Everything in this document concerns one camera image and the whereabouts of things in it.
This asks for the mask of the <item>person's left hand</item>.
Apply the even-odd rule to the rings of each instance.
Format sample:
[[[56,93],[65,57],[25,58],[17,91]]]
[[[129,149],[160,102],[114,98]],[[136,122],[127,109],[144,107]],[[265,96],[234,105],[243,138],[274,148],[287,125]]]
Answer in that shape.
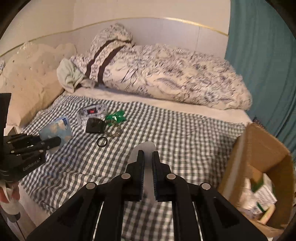
[[[0,192],[1,202],[3,203],[9,203],[12,200],[20,200],[18,181],[14,183],[6,183],[1,180]]]

